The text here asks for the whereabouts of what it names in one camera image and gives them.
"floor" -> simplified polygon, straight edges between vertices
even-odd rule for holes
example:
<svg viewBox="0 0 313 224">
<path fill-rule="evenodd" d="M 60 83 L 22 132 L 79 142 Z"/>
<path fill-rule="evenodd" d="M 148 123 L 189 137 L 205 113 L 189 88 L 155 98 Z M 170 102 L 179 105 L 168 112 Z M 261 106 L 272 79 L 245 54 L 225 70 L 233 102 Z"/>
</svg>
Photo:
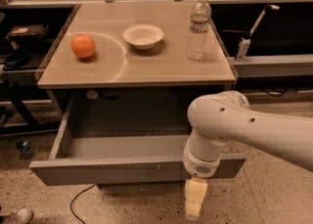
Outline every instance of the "floor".
<svg viewBox="0 0 313 224">
<path fill-rule="evenodd" d="M 246 95 L 257 111 L 313 117 L 313 92 Z M 40 110 L 35 114 L 42 116 Z M 47 187 L 28 168 L 33 160 L 47 159 L 55 136 L 48 132 L 0 138 L 1 214 L 29 207 L 34 211 L 32 224 L 82 223 L 69 205 L 92 185 Z M 33 159 L 20 159 L 20 140 L 35 150 Z M 243 144 L 233 142 L 230 150 L 247 154 L 247 160 L 235 178 L 209 180 L 201 216 L 194 223 L 313 223 L 313 173 Z M 73 210 L 88 224 L 190 223 L 184 215 L 184 182 L 93 187 L 77 198 Z"/>
</svg>

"white bowl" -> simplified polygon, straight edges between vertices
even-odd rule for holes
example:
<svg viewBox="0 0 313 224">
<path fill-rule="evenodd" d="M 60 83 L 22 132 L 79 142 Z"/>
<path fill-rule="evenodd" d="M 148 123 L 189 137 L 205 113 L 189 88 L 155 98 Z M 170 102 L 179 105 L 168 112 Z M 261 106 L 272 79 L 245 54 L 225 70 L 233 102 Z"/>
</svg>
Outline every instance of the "white bowl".
<svg viewBox="0 0 313 224">
<path fill-rule="evenodd" d="M 163 36 L 163 30 L 153 24 L 134 24 L 123 32 L 123 38 L 140 50 L 153 48 Z"/>
</svg>

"white robotic arm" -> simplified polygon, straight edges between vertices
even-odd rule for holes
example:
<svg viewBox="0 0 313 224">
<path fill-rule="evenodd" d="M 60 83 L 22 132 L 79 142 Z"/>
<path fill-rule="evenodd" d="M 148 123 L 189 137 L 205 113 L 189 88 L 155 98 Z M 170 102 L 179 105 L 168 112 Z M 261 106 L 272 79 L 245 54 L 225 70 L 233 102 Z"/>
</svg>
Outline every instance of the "white robotic arm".
<svg viewBox="0 0 313 224">
<path fill-rule="evenodd" d="M 313 118 L 255 112 L 236 91 L 196 98 L 188 108 L 193 127 L 183 161 L 194 177 L 186 182 L 186 217 L 197 219 L 206 192 L 203 178 L 212 176 L 229 141 L 313 171 Z"/>
</svg>

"person's foot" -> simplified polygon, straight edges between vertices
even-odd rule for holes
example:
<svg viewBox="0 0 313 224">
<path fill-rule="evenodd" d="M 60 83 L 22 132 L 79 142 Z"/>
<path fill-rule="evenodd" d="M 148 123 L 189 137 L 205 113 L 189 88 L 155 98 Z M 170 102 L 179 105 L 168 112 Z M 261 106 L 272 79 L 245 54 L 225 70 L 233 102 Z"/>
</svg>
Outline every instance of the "person's foot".
<svg viewBox="0 0 313 224">
<path fill-rule="evenodd" d="M 1 224 L 28 224 L 33 217 L 33 212 L 28 208 L 21 208 L 10 215 L 0 216 Z"/>
</svg>

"orange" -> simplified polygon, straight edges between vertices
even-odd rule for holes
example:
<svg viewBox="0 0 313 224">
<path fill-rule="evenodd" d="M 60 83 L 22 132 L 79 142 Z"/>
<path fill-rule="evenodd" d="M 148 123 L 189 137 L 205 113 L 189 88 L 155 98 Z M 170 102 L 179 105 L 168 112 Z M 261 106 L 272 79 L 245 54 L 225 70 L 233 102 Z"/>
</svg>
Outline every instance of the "orange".
<svg viewBox="0 0 313 224">
<path fill-rule="evenodd" d="M 81 59 L 89 58 L 96 52 L 95 41 L 86 33 L 80 33 L 72 37 L 70 47 L 75 56 Z"/>
</svg>

